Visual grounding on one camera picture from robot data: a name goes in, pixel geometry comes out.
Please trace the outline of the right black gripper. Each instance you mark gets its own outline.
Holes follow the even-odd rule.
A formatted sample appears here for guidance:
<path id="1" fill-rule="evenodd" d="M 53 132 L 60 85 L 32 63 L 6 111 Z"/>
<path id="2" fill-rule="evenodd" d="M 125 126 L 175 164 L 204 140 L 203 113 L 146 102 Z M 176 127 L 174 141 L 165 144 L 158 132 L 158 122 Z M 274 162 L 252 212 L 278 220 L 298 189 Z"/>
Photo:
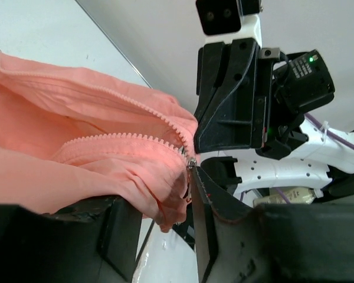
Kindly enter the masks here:
<path id="1" fill-rule="evenodd" d="M 252 38 L 205 44 L 198 52 L 196 153 L 259 149 L 267 140 L 279 48 Z"/>

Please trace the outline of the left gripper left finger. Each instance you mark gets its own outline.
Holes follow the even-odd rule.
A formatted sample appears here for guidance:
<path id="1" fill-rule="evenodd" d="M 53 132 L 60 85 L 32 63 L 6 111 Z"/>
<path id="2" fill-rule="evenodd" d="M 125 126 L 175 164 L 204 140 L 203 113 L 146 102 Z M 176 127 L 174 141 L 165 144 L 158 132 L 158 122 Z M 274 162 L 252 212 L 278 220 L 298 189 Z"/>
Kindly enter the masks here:
<path id="1" fill-rule="evenodd" d="M 42 215 L 0 205 L 0 282 L 130 282 L 141 221 L 118 197 Z"/>

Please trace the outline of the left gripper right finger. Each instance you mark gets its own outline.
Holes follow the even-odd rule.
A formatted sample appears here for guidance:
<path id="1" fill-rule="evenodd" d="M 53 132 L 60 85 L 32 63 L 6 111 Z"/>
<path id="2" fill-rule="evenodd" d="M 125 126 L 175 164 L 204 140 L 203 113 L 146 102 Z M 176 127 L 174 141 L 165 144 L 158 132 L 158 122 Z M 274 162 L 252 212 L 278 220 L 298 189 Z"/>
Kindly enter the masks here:
<path id="1" fill-rule="evenodd" d="M 354 282 L 354 205 L 250 208 L 191 170 L 200 282 Z"/>

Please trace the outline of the salmon pink jacket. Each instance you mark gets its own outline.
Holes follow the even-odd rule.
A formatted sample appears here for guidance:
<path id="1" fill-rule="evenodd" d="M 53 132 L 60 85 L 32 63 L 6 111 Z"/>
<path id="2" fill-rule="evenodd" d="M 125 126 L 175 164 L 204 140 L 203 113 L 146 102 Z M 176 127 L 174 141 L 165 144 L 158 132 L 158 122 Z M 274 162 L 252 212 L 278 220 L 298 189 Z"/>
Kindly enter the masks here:
<path id="1" fill-rule="evenodd" d="M 161 91 L 0 52 L 0 204 L 118 195 L 167 232 L 186 219 L 197 125 Z"/>

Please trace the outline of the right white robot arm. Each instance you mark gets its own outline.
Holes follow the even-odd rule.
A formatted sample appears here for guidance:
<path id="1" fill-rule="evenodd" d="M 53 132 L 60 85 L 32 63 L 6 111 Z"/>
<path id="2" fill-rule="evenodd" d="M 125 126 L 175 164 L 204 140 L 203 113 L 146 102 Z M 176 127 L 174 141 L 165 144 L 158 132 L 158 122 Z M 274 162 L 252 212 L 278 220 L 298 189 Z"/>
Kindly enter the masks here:
<path id="1" fill-rule="evenodd" d="M 305 187 L 320 202 L 354 194 L 354 130 L 310 112 L 334 98 L 317 50 L 285 54 L 255 39 L 198 52 L 194 137 L 206 174 L 236 198 L 252 190 Z"/>

